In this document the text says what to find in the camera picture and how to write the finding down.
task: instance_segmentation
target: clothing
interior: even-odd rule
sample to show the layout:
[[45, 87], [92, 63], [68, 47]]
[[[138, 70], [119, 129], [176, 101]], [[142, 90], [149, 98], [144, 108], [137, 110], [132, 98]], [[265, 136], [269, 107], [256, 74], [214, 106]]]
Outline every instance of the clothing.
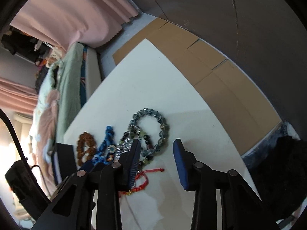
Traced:
[[[59, 70], [59, 67], [57, 66], [54, 70], [53, 70], [53, 77], [54, 77], [54, 85], [53, 87], [56, 87], [56, 83], [57, 83], [57, 72]], [[35, 91], [37, 94], [39, 94], [39, 90], [40, 87], [45, 79], [45, 77], [47, 76], [47, 73], [49, 71], [49, 68], [47, 68], [46, 66], [42, 66], [41, 70], [38, 72], [38, 76], [35, 82]]]
[[307, 196], [307, 142], [278, 138], [276, 147], [250, 174], [274, 220], [289, 217]]
[[257, 167], [268, 156], [269, 152], [275, 148], [278, 138], [288, 135], [288, 125], [288, 122], [283, 122], [277, 130], [264, 139], [258, 146], [241, 156], [248, 170]]
[[30, 42], [33, 37], [23, 35], [19, 32], [12, 31], [11, 35], [4, 35], [1, 43], [12, 55], [16, 52], [26, 57], [32, 62], [36, 62], [40, 55], [40, 51], [34, 51], [35, 43]]

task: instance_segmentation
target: cardboard sheet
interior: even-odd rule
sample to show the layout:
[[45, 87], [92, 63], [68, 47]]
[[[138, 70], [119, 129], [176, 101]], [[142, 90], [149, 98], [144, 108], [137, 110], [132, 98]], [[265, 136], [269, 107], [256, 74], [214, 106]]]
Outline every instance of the cardboard sheet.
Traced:
[[118, 64], [147, 38], [194, 86], [229, 134], [240, 154], [281, 120], [267, 98], [230, 60], [196, 35], [160, 18], [117, 50]]

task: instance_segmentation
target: white table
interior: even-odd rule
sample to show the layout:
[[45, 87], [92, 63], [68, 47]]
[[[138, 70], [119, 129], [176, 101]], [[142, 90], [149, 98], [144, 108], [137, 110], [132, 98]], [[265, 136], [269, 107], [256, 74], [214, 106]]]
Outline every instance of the white table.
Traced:
[[[165, 168], [165, 171], [148, 174], [149, 185], [145, 190], [121, 197], [124, 230], [190, 229], [194, 192], [185, 192], [180, 185], [172, 153], [176, 138], [182, 140], [185, 149], [193, 152], [197, 160], [212, 169], [224, 172], [236, 169], [256, 191], [240, 155], [209, 106], [147, 39], [102, 82], [70, 125], [64, 142], [76, 146], [79, 135], [86, 131], [100, 144], [107, 125], [114, 127], [118, 142], [132, 115], [144, 107], [158, 110], [170, 125], [168, 147], [146, 166], [146, 169]], [[160, 125], [153, 117], [143, 118], [139, 126], [153, 143], [157, 142]], [[94, 214], [95, 209], [92, 218], [95, 226]], [[220, 208], [218, 229], [221, 229]]]

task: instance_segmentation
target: screw head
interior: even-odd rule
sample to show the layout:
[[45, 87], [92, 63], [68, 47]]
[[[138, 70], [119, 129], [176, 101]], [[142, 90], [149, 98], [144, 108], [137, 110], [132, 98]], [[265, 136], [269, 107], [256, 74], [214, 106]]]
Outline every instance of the screw head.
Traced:
[[113, 162], [111, 164], [112, 168], [119, 168], [121, 166], [120, 162]]
[[77, 176], [81, 177], [81, 176], [84, 176], [86, 174], [86, 171], [85, 170], [79, 170], [77, 172]]
[[238, 172], [236, 170], [229, 170], [229, 174], [231, 176], [237, 176], [238, 175]]
[[203, 164], [202, 162], [195, 162], [195, 163], [194, 163], [194, 166], [195, 166], [196, 168], [202, 168], [202, 167], [204, 166], [204, 164]]

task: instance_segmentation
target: blanket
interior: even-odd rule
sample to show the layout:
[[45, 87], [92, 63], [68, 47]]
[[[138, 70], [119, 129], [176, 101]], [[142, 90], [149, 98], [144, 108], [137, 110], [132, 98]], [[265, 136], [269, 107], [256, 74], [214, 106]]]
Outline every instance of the blanket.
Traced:
[[45, 179], [45, 183], [42, 184], [43, 190], [46, 194], [50, 193], [50, 195], [56, 191], [51, 158], [48, 155], [48, 151], [53, 145], [55, 135], [56, 120], [58, 114], [58, 99], [59, 92], [57, 90], [51, 90], [46, 98], [46, 109], [41, 114], [38, 122], [38, 131], [36, 137], [36, 159]]

